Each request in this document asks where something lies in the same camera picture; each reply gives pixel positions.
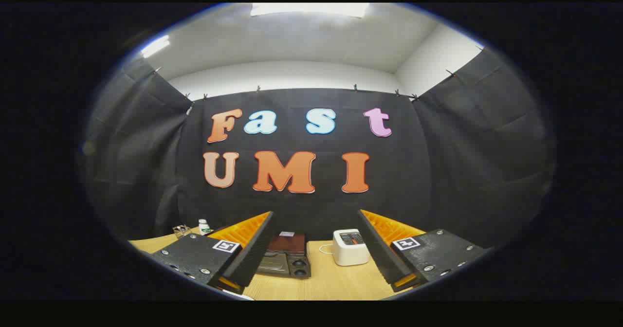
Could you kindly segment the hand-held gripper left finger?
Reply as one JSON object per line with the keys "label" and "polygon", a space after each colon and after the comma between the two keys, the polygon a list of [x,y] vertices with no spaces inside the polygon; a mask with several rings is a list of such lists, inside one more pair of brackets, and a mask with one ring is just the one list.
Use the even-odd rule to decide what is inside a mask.
{"label": "hand-held gripper left finger", "polygon": [[207,236],[181,236],[150,256],[199,284],[242,294],[274,236],[273,217],[269,211]]}

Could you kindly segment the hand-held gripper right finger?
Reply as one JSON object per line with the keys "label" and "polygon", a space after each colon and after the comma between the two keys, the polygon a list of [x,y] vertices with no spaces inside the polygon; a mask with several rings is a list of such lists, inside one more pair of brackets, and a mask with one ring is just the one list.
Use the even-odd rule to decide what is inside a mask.
{"label": "hand-held gripper right finger", "polygon": [[458,273],[487,254],[487,249],[445,229],[425,232],[363,209],[358,218],[376,267],[396,293]]}

